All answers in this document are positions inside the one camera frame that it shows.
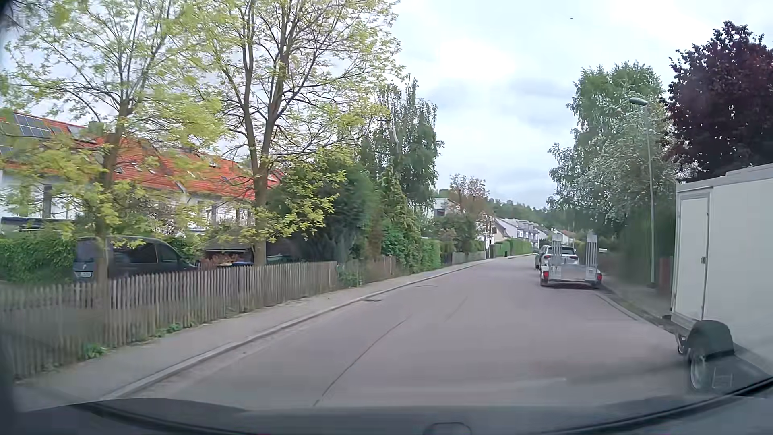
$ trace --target tree trunk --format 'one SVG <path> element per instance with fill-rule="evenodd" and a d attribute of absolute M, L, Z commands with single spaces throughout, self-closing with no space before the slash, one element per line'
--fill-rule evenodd
<path fill-rule="evenodd" d="M 265 209 L 266 199 L 268 197 L 268 161 L 261 159 L 261 164 L 257 168 L 257 173 L 253 179 L 253 186 L 255 189 L 255 201 L 253 207 L 256 210 Z M 260 234 L 264 231 L 264 227 L 267 222 L 264 221 L 264 217 L 255 216 L 255 231 Z M 266 239 L 258 238 L 252 244 L 252 250 L 254 254 L 255 266 L 266 264 Z"/>
<path fill-rule="evenodd" d="M 119 112 L 119 119 L 127 116 L 128 110 Z M 118 161 L 118 152 L 121 149 L 121 138 L 124 135 L 124 127 L 120 124 L 116 127 L 115 132 L 108 134 L 105 137 L 105 142 L 108 144 L 107 153 L 103 155 L 102 168 L 104 171 L 97 177 L 97 183 L 102 186 L 104 192 L 109 191 L 113 187 L 113 173 L 115 171 L 115 165 Z M 96 207 L 92 207 L 94 214 L 94 237 L 97 239 L 97 257 L 94 259 L 94 278 L 97 280 L 97 285 L 102 297 L 102 308 L 105 310 L 105 315 L 110 311 L 111 297 L 110 297 L 110 283 L 108 271 L 108 253 L 110 246 L 107 241 L 107 237 L 110 235 L 110 228 L 107 226 L 107 222 L 104 219 L 101 211 L 99 210 L 100 204 L 95 204 Z"/>

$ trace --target sidewalk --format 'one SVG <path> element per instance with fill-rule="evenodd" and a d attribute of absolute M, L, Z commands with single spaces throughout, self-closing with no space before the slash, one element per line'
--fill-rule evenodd
<path fill-rule="evenodd" d="M 625 302 L 626 308 L 632 308 L 636 313 L 644 314 L 644 317 L 651 317 L 648 320 L 653 320 L 652 318 L 661 320 L 663 315 L 671 310 L 670 294 L 663 295 L 657 289 L 626 283 L 606 274 L 602 284 L 622 300 L 619 302 Z"/>
<path fill-rule="evenodd" d="M 163 375 L 174 370 L 175 366 L 187 367 L 202 358 L 219 355 L 217 352 L 222 353 L 227 348 L 255 337 L 256 334 L 269 332 L 272 328 L 288 322 L 329 310 L 371 293 L 407 286 L 496 260 L 462 263 L 325 293 L 185 329 L 145 343 L 124 346 L 100 358 L 18 382 L 15 388 L 17 407 L 20 410 L 38 409 L 113 397 L 120 390 L 126 389 L 127 385 L 142 383 L 148 377 Z"/>

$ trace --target curb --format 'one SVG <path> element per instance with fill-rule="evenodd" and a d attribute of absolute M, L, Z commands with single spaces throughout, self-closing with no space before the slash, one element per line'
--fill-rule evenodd
<path fill-rule="evenodd" d="M 609 302 L 612 302 L 616 307 L 621 308 L 621 311 L 624 311 L 624 313 L 630 313 L 636 316 L 639 319 L 642 319 L 644 321 L 647 321 L 657 327 L 663 327 L 664 320 L 660 317 L 657 317 L 655 314 L 650 313 L 649 311 L 645 310 L 644 308 L 639 307 L 635 303 L 631 302 L 630 300 L 627 300 L 623 296 L 618 295 L 617 292 L 615 292 L 610 286 L 607 286 L 605 283 L 601 283 L 600 287 L 609 293 L 609 295 L 604 295 L 603 299 L 608 300 Z"/>
<path fill-rule="evenodd" d="M 207 360 L 210 360 L 212 358 L 215 358 L 217 356 L 226 354 L 227 352 L 230 352 L 234 349 L 240 348 L 244 346 L 245 344 L 249 344 L 253 341 L 260 340 L 261 338 L 268 337 L 269 335 L 276 334 L 277 332 L 283 331 L 285 329 L 288 329 L 290 327 L 296 326 L 298 324 L 302 324 L 308 320 L 315 319 L 316 317 L 320 317 L 324 314 L 330 313 L 332 311 L 338 310 L 343 307 L 347 307 L 349 305 L 352 305 L 353 303 L 357 303 L 361 300 L 370 299 L 374 296 L 378 296 L 380 294 L 384 294 L 387 292 L 391 292 L 393 290 L 401 289 L 403 287 L 412 286 L 416 283 L 421 283 L 422 281 L 427 281 L 429 279 L 438 278 L 439 276 L 448 275 L 449 273 L 458 272 L 460 270 L 470 269 L 471 267 L 475 267 L 477 265 L 482 264 L 486 260 L 480 260 L 477 262 L 472 262 L 471 265 L 467 265 L 465 267 L 461 267 L 459 269 L 449 270 L 447 272 L 438 273 L 437 275 L 428 276 L 421 279 L 416 279 L 414 281 L 411 281 L 409 283 L 400 284 L 399 286 L 391 287 L 389 289 L 379 290 L 377 292 L 366 294 L 365 296 L 358 297 L 356 299 L 350 300 L 348 302 L 340 303 L 338 305 L 335 305 L 333 307 L 325 308 L 324 310 L 317 311 L 316 313 L 307 314 L 305 316 L 299 317 L 297 319 L 289 320 L 287 322 L 284 322 L 283 324 L 279 324 L 275 327 L 270 327 L 266 330 L 263 330 L 261 332 L 258 332 L 257 334 L 251 335 L 243 340 L 239 341 L 232 341 L 230 343 L 226 343 L 218 348 L 214 348 L 211 351 L 204 352 L 202 354 L 199 354 L 197 356 L 191 357 L 186 359 L 185 361 L 181 361 L 175 365 L 169 366 L 159 372 L 156 372 L 150 376 L 145 376 L 142 379 L 139 379 L 138 381 L 134 381 L 129 385 L 125 385 L 123 387 L 120 387 L 119 389 L 116 389 L 112 392 L 109 392 L 108 394 L 101 396 L 98 400 L 109 400 L 109 399 L 120 399 L 122 397 L 128 396 L 132 393 L 141 391 L 143 389 L 148 388 L 149 386 L 161 382 L 167 378 L 171 378 L 174 375 L 177 375 L 180 372 L 183 372 L 195 365 L 201 364 Z"/>

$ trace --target red-leaved tree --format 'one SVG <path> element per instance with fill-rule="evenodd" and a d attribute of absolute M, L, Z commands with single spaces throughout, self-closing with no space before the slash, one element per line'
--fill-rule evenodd
<path fill-rule="evenodd" d="M 773 52 L 762 38 L 726 21 L 671 59 L 668 110 L 684 180 L 773 162 Z"/>

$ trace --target car hood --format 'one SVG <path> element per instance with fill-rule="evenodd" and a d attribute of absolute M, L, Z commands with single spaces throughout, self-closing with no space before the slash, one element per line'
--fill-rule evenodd
<path fill-rule="evenodd" d="M 714 412 L 705 413 L 710 406 Z M 247 411 L 177 399 L 114 399 L 18 414 L 20 433 L 767 433 L 768 399 L 660 396 L 606 406 L 385 406 Z"/>

